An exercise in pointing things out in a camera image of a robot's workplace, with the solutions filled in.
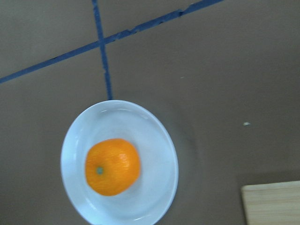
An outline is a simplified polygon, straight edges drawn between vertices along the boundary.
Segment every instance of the white bowl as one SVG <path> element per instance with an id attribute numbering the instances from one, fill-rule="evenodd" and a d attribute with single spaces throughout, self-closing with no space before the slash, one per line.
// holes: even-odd
<path id="1" fill-rule="evenodd" d="M 138 150 L 138 180 L 116 196 L 102 196 L 85 180 L 89 149 L 111 138 L 123 138 Z M 173 142 L 160 121 L 143 107 L 111 100 L 82 112 L 69 128 L 61 151 L 61 174 L 67 195 L 94 225 L 152 225 L 169 209 L 178 184 Z"/>

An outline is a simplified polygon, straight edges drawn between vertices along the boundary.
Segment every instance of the mandarin orange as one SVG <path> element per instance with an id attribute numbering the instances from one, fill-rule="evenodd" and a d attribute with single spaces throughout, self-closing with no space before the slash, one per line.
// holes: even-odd
<path id="1" fill-rule="evenodd" d="M 128 189 L 139 177 L 141 163 L 135 147 L 115 138 L 95 144 L 85 161 L 88 185 L 101 195 L 117 195 Z"/>

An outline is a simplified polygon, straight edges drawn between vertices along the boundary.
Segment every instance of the blue tape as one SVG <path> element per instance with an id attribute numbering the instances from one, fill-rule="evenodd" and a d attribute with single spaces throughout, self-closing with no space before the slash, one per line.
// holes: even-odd
<path id="1" fill-rule="evenodd" d="M 134 27 L 131 30 L 124 30 L 124 31 L 121 31 L 119 33 L 113 34 L 109 37 L 106 37 L 105 38 L 105 44 L 109 44 L 113 41 L 128 37 L 128 36 L 133 35 L 137 32 L 147 30 L 149 28 L 160 25 L 161 23 L 165 23 L 167 21 L 179 18 L 183 15 L 192 13 L 194 11 L 197 11 L 199 9 L 202 9 L 202 8 L 205 8 L 205 7 L 208 7 L 208 6 L 211 6 L 211 5 L 216 4 L 218 2 L 221 2 L 221 1 L 224 1 L 224 0 L 202 0 L 200 2 L 197 2 L 197 3 L 194 3 L 194 4 L 190 5 L 186 10 L 178 9 L 176 11 L 173 11 L 171 13 L 168 13 L 168 14 L 163 15 L 161 17 L 158 17 L 156 19 L 153 19 L 153 20 L 150 20 L 148 22 L 144 22 L 140 25 L 137 25 L 136 27 Z"/>
<path id="2" fill-rule="evenodd" d="M 107 55 L 106 55 L 106 51 L 105 51 L 105 43 L 104 43 L 103 30 L 102 30 L 102 25 L 101 25 L 100 12 L 99 12 L 99 8 L 98 8 L 98 1 L 92 0 L 92 2 L 93 2 L 93 6 L 94 6 L 94 17 L 95 17 L 95 21 L 96 21 L 97 33 L 98 33 L 98 38 L 99 38 L 99 47 L 100 47 L 100 52 L 101 52 L 103 69 L 105 70 L 105 83 L 106 83 L 107 97 L 108 97 L 108 100 L 112 100 L 113 99 L 112 85 L 111 85 L 111 79 L 110 79 L 110 74 L 109 74 Z"/>
<path id="3" fill-rule="evenodd" d="M 17 77 L 20 77 L 22 75 L 25 75 L 25 74 L 28 74 L 30 72 L 33 72 L 33 71 L 36 71 L 38 69 L 41 69 L 41 68 L 44 68 L 44 67 L 47 67 L 49 65 L 52 65 L 54 63 L 57 63 L 57 62 L 60 62 L 60 61 L 63 61 L 63 60 L 66 60 L 68 58 L 71 58 L 73 56 L 76 56 L 76 55 L 79 55 L 81 53 L 84 53 L 84 52 L 87 52 L 89 50 L 92 50 L 92 49 L 95 49 L 97 48 L 99 45 L 98 45 L 98 41 L 95 41 L 93 43 L 90 43 L 88 45 L 85 45 L 85 46 L 82 46 L 80 48 L 77 48 L 75 50 L 72 50 L 70 52 L 67 52 L 65 54 L 62 54 L 60 56 L 57 56 L 53 59 L 50 59 L 50 60 L 47 60 L 47 61 L 44 61 L 44 62 L 41 62 L 41 63 L 38 63 L 34 66 L 31 66 L 31 67 L 28 67 L 26 69 L 23 69 L 23 70 L 20 70 L 18 72 L 15 72 L 13 74 L 10 74 L 8 76 L 5 76 L 3 78 L 0 78 L 0 83 L 4 83 L 6 81 L 10 81 L 14 78 L 17 78 Z"/>
<path id="4" fill-rule="evenodd" d="M 109 69 L 108 69 L 107 55 L 106 55 L 106 52 L 105 52 L 105 45 L 106 44 L 109 44 L 109 43 L 111 43 L 113 41 L 116 41 L 118 39 L 128 37 L 128 36 L 133 35 L 133 34 L 139 32 L 139 31 L 147 30 L 147 29 L 155 27 L 155 26 L 157 26 L 161 23 L 165 23 L 167 21 L 179 18 L 183 15 L 192 13 L 194 11 L 197 11 L 199 9 L 208 7 L 210 5 L 216 4 L 216 3 L 221 2 L 221 1 L 223 1 L 223 0 L 202 0 L 200 2 L 197 2 L 197 3 L 194 3 L 194 4 L 190 5 L 186 10 L 180 10 L 179 9 L 179 10 L 173 11 L 171 13 L 168 13 L 168 14 L 163 15 L 161 17 L 158 17 L 156 19 L 153 19 L 153 20 L 150 20 L 148 22 L 137 25 L 132 30 L 124 30 L 124 31 L 121 31 L 117 34 L 114 34 L 114 35 L 111 35 L 109 37 L 104 38 L 103 31 L 102 31 L 100 14 L 99 14 L 99 9 L 98 9 L 98 2 L 97 2 L 97 0 L 92 0 L 93 6 L 94 6 L 94 17 L 95 17 L 95 20 L 96 20 L 96 26 L 97 26 L 99 41 L 90 43 L 90 44 L 85 45 L 83 47 L 77 48 L 75 50 L 72 50 L 70 52 L 62 54 L 60 56 L 57 56 L 53 59 L 38 63 L 34 66 L 28 67 L 26 69 L 20 70 L 18 72 L 15 72 L 13 74 L 10 74 L 8 76 L 0 78 L 0 83 L 4 83 L 4 82 L 12 80 L 14 78 L 18 78 L 22 75 L 25 75 L 25 74 L 28 74 L 28 73 L 33 72 L 35 70 L 47 67 L 47 66 L 52 65 L 56 62 L 66 60 L 66 59 L 71 58 L 73 56 L 76 56 L 76 55 L 79 55 L 81 53 L 84 53 L 84 52 L 87 52 L 89 50 L 100 47 L 101 56 L 102 56 L 102 63 L 103 63 L 103 67 L 104 67 L 104 70 L 105 70 L 105 83 L 106 83 L 107 95 L 108 95 L 108 99 L 111 100 L 113 98 L 113 95 L 112 95 L 110 74 L 109 74 Z"/>

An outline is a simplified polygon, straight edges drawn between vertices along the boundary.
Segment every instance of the wooden cutting board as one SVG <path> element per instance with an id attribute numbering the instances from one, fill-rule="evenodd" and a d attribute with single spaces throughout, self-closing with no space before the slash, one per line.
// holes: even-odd
<path id="1" fill-rule="evenodd" d="M 242 188 L 248 225 L 300 225 L 300 181 Z"/>

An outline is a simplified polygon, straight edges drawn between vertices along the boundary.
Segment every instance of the small white speck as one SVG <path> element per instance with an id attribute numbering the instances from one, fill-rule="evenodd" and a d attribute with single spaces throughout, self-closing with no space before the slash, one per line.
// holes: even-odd
<path id="1" fill-rule="evenodd" d="M 244 122 L 243 123 L 243 126 L 250 126 L 251 125 L 251 123 L 249 123 L 249 122 Z"/>

